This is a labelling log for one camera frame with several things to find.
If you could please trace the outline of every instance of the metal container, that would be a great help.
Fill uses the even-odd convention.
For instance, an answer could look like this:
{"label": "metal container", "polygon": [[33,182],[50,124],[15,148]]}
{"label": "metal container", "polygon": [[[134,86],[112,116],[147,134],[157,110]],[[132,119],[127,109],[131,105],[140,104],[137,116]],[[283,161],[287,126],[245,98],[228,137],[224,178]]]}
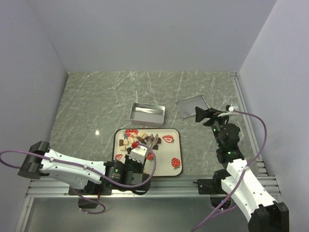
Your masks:
{"label": "metal container", "polygon": [[178,112],[183,118],[192,117],[195,115],[195,107],[198,106],[203,110],[207,110],[209,107],[206,103],[206,99],[203,95],[188,98],[183,101],[176,102]]}
{"label": "metal container", "polygon": [[133,125],[163,127],[164,114],[164,106],[133,103],[130,122]]}

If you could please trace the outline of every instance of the marble surface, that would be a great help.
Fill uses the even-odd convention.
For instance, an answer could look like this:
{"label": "marble surface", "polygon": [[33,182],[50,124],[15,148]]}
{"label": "marble surface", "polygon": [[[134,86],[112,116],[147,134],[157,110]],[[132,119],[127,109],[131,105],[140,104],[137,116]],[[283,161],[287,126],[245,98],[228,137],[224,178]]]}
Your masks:
{"label": "marble surface", "polygon": [[[134,102],[166,107],[165,128],[181,136],[182,175],[210,174],[222,169],[210,128],[195,118],[182,119],[175,102],[204,95],[209,106],[224,110],[238,103],[229,72],[72,72],[65,87],[51,134],[51,147],[87,160],[111,160],[114,133],[130,124]],[[239,147],[253,158],[243,116],[230,119],[240,127]],[[251,166],[258,174],[255,164]]]}

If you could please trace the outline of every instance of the snack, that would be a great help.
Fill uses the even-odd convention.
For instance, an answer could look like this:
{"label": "snack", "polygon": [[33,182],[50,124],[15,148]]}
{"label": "snack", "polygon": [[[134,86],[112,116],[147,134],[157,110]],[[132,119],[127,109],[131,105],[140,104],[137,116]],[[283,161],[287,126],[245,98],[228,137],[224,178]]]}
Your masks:
{"label": "snack", "polygon": [[137,140],[140,142],[144,142],[144,140],[141,137],[137,137]]}
{"label": "snack", "polygon": [[128,142],[131,143],[131,144],[134,143],[134,139],[133,139],[132,137],[128,137],[127,140],[128,140]]}
{"label": "snack", "polygon": [[143,136],[141,136],[142,139],[146,139],[148,135],[145,133]]}
{"label": "snack", "polygon": [[153,150],[159,150],[159,145],[158,144],[154,145]]}
{"label": "snack", "polygon": [[130,135],[132,138],[136,138],[137,137],[137,134],[136,133],[131,133]]}
{"label": "snack", "polygon": [[139,134],[139,137],[142,138],[144,135],[145,135],[145,132],[141,132],[141,133]]}

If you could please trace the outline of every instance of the purple cable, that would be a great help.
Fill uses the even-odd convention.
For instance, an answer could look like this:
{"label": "purple cable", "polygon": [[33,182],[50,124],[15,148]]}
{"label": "purple cable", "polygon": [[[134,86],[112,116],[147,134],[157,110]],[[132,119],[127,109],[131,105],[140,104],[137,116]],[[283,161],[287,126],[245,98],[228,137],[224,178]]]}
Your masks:
{"label": "purple cable", "polygon": [[[249,116],[252,116],[252,117],[255,117],[257,119],[259,119],[261,121],[261,123],[263,124],[263,127],[264,127],[264,131],[265,131],[265,134],[264,134],[264,141],[263,141],[263,144],[261,146],[261,149],[259,150],[259,152],[256,154],[256,156],[247,163],[246,167],[249,167],[258,157],[259,155],[262,153],[264,147],[265,147],[265,143],[266,143],[266,139],[267,139],[267,128],[266,128],[266,124],[265,122],[259,117],[259,116],[256,116],[254,114],[250,114],[250,113],[246,113],[246,112],[242,112],[242,111],[238,111],[238,110],[234,110],[234,112],[236,113],[240,113],[240,114],[243,114],[243,115],[249,115]],[[207,222],[208,220],[210,220],[211,218],[214,218],[218,215],[222,215],[224,213],[227,213],[233,209],[235,209],[237,207],[237,205],[233,206],[232,208],[230,209],[227,209],[223,212],[220,212],[216,215],[213,216],[213,214],[218,210],[220,209],[220,207],[225,203],[227,202],[227,200],[229,198],[231,198],[231,196],[234,194],[234,192],[237,190],[237,188],[239,187],[241,181],[243,180],[243,177],[245,175],[245,172],[246,172],[246,169],[244,169],[239,177],[239,181],[237,182],[237,184],[235,185],[234,189],[225,197],[225,199],[204,219],[202,220],[199,224],[197,224],[195,227],[192,228],[191,232],[197,230],[198,228],[200,228],[205,222]]]}
{"label": "purple cable", "polygon": [[[154,173],[155,173],[155,168],[156,168],[156,157],[155,157],[155,153],[154,151],[147,145],[145,144],[142,144],[142,143],[139,143],[140,146],[143,146],[145,148],[147,148],[149,150],[149,152],[153,155],[153,158],[154,158],[154,168],[153,168],[153,171],[151,172],[150,176],[143,182],[141,182],[140,184],[137,184],[137,185],[123,185],[123,184],[119,184],[118,182],[108,178],[107,176],[105,176],[103,173],[100,173],[99,171],[93,169],[93,168],[90,168],[90,167],[87,167],[86,169],[89,169],[90,171],[100,175],[101,177],[103,177],[104,179],[106,179],[107,181],[109,181],[110,183],[114,184],[114,185],[117,185],[117,186],[120,186],[120,187],[123,187],[123,188],[137,188],[137,187],[140,187],[140,186],[143,186],[144,184],[146,184],[148,181],[151,180],[151,178],[153,177]],[[42,156],[42,155],[39,155],[39,154],[35,154],[35,153],[32,153],[32,152],[28,152],[28,151],[20,151],[20,150],[5,150],[5,151],[1,151],[0,152],[0,163],[3,163],[5,166],[8,166],[10,168],[17,168],[17,169],[20,169],[19,166],[15,166],[15,165],[11,165],[7,162],[5,162],[2,158],[1,158],[1,155],[3,155],[4,153],[8,153],[8,152],[15,152],[15,153],[21,153],[21,154],[26,154],[26,155],[30,155],[30,156],[35,156],[35,157],[38,157],[38,158],[41,158],[41,159],[45,159],[45,160],[50,160],[49,157],[45,157],[45,156]],[[64,163],[64,164],[70,164],[70,165],[73,165],[73,166],[78,166],[78,167],[81,167],[81,168],[84,168],[84,164],[79,164],[79,163],[75,163],[75,162],[70,162],[70,161],[64,161],[64,160],[59,160],[59,159],[54,159],[54,162],[58,162],[58,163]],[[92,199],[89,199],[89,198],[86,198],[84,197],[82,194],[80,194],[78,191],[76,191],[74,188],[72,188],[74,190],[74,192],[81,198],[83,198],[84,200],[86,201],[89,201],[89,202],[92,202],[92,203],[96,203],[96,204],[99,204],[103,207],[103,210],[101,211],[98,211],[98,212],[88,212],[84,209],[82,209],[83,212],[85,213],[88,213],[88,214],[101,214],[105,211],[105,205],[103,205],[102,203],[100,203],[99,201],[94,201]]]}

